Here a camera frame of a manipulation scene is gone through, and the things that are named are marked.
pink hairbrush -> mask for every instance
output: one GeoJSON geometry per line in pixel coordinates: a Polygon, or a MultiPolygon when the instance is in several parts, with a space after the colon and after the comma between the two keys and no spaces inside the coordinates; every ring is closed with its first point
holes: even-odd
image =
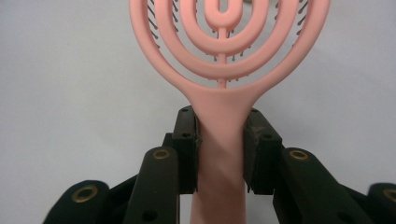
{"type": "Polygon", "coordinates": [[[248,49],[262,33],[269,2],[252,1],[249,23],[231,36],[230,32],[241,21],[243,0],[228,1],[224,12],[219,10],[220,0],[205,0],[207,25],[217,33],[212,36],[203,31],[197,21],[196,0],[130,0],[132,25],[140,47],[154,68],[188,98],[199,120],[203,142],[199,147],[199,191],[192,197],[193,224],[246,223],[243,127],[248,113],[261,95],[303,60],[318,38],[330,5],[330,0],[305,3],[279,0],[276,24],[265,43],[245,59],[234,62],[233,56],[248,49]],[[227,88],[227,81],[250,75],[274,57],[296,23],[299,9],[306,11],[306,17],[298,21],[304,21],[304,26],[284,59],[265,76],[243,86],[227,88]],[[176,13],[182,27],[174,24],[176,13]],[[195,48],[215,57],[216,61],[207,62],[191,53],[177,34],[180,28],[195,48]],[[180,64],[195,75],[216,80],[217,87],[203,86],[181,75],[168,62],[171,59],[163,56],[156,43],[159,36],[180,64]]]}

gray background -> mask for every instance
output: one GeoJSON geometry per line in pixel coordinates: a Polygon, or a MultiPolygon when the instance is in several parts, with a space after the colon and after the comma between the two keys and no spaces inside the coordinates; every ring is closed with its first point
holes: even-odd
{"type": "MultiPolygon", "coordinates": [[[[363,193],[396,183],[395,8],[334,0],[305,61],[255,105],[363,193]]],[[[77,182],[135,175],[187,104],[142,55],[128,1],[1,0],[0,223],[40,223],[77,182]]],[[[276,223],[271,200],[247,197],[249,223],[276,223]]]]}

white surface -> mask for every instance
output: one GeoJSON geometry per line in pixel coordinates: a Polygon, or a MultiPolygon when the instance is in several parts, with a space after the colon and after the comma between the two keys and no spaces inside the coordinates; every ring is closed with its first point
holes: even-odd
{"type": "MultiPolygon", "coordinates": [[[[396,183],[394,8],[334,0],[311,53],[256,104],[287,147],[363,193],[396,183]]],[[[127,1],[1,1],[0,223],[41,223],[77,182],[135,175],[187,104],[142,55],[127,1]]],[[[276,223],[271,197],[247,207],[249,223],[276,223]]]]}

pink plastic object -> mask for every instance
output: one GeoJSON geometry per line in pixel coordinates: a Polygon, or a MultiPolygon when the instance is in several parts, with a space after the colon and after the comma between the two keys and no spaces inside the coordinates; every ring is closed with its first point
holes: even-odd
{"type": "Polygon", "coordinates": [[[288,76],[312,48],[325,22],[330,0],[308,1],[303,30],[287,56],[272,71],[245,86],[227,88],[226,83],[258,70],[278,52],[295,23],[300,2],[280,0],[276,24],[266,42],[244,60],[228,63],[227,57],[251,46],[262,32],[269,0],[253,0],[250,22],[231,37],[227,34],[241,20],[243,0],[228,1],[225,12],[219,11],[219,0],[205,0],[206,22],[218,32],[218,38],[200,29],[195,15],[196,0],[179,0],[180,18],[191,43],[218,58],[216,63],[209,63],[198,59],[179,40],[173,21],[173,1],[156,0],[155,22],[163,42],[183,66],[218,82],[217,88],[208,88],[183,77],[163,57],[150,30],[148,0],[130,0],[132,25],[139,45],[155,69],[188,98],[199,120],[203,143],[199,148],[199,191],[192,198],[192,224],[246,223],[243,127],[248,113],[260,96],[288,76]]]}

detangling brush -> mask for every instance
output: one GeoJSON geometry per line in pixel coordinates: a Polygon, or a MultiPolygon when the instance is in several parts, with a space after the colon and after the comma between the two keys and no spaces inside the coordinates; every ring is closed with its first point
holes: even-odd
{"type": "Polygon", "coordinates": [[[330,0],[279,0],[276,22],[265,41],[259,42],[270,0],[252,1],[250,19],[239,32],[235,28],[243,18],[244,7],[249,6],[243,0],[229,0],[224,10],[221,2],[130,0],[134,35],[141,49],[163,78],[188,98],[198,118],[203,142],[198,149],[198,191],[192,196],[191,224],[246,223],[243,129],[248,113],[311,50],[330,6],[330,0]],[[199,22],[198,13],[204,13],[205,25],[199,22]],[[247,84],[228,86],[268,64],[287,42],[294,25],[302,28],[277,65],[247,84]],[[213,32],[206,31],[205,26],[213,32]],[[239,58],[245,50],[252,52],[239,58]],[[217,84],[199,84],[187,73],[217,84]]]}

